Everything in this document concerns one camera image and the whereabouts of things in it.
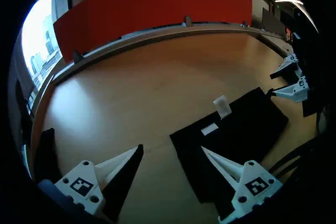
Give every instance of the skyscraper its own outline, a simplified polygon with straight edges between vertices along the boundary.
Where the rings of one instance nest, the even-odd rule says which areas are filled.
[[[35,57],[31,56],[30,64],[31,64],[31,68],[33,69],[33,75],[37,73],[36,68],[35,68],[35,64],[34,64],[34,61],[35,61],[34,59],[35,59]]]
[[[31,68],[33,69],[34,74],[41,71],[43,67],[43,60],[41,58],[40,53],[37,53],[35,56],[30,58]]]
[[[45,38],[46,38],[46,43],[48,38],[50,39],[51,45],[53,47],[53,51],[58,49],[58,43],[56,40],[56,36],[55,36],[55,31],[54,31],[54,25],[53,25],[53,20],[51,18],[51,15],[48,15],[45,17],[45,19],[42,21],[42,28],[43,28],[43,32],[45,34]]]

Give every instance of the white plastic part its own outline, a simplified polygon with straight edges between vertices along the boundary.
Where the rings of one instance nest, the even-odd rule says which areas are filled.
[[[302,70],[299,66],[297,66],[297,70],[295,70],[294,72],[298,79],[300,79],[303,76]]]
[[[295,55],[295,53],[290,54],[289,56],[285,57],[284,59],[285,61],[281,64],[281,66],[279,66],[274,73],[288,67],[289,65],[293,64],[293,63],[298,63],[299,60],[297,59],[297,56]]]
[[[210,162],[236,191],[231,201],[234,211],[222,221],[218,217],[220,224],[227,224],[248,214],[254,207],[262,205],[266,198],[270,198],[282,186],[280,181],[254,160],[240,165],[204,147],[202,149]]]
[[[304,101],[308,98],[309,86],[306,77],[302,76],[296,84],[273,91],[276,96],[288,98],[295,102]]]
[[[137,148],[130,149],[97,165],[84,160],[60,179],[55,186],[65,196],[71,197],[75,204],[84,206],[86,212],[106,219],[101,212],[105,205],[102,190],[128,162]]]

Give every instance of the city building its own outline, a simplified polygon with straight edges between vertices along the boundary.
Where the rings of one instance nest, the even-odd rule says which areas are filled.
[[[51,15],[48,15],[45,17],[45,19],[42,21],[42,28],[43,32],[45,34],[46,38],[46,43],[48,42],[48,39],[50,39],[51,45],[53,47],[53,50],[56,50],[59,48],[57,40],[56,40],[56,35],[54,32],[54,25],[53,25],[53,20],[51,18]]]

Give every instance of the ceiling light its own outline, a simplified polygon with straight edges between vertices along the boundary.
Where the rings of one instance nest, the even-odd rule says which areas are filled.
[[[303,5],[303,2],[300,0],[275,0],[276,3],[298,3]]]

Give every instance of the wooden tabletop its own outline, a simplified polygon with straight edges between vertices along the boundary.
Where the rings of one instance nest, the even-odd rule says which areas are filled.
[[[63,174],[80,161],[97,164],[138,144],[144,156],[119,223],[218,223],[212,203],[200,204],[169,134],[261,87],[284,86],[269,75],[282,63],[247,34],[208,34],[166,40],[98,62],[56,87],[44,121],[55,128]],[[262,165],[269,168],[315,135],[315,115],[301,103],[273,97],[289,124]]]

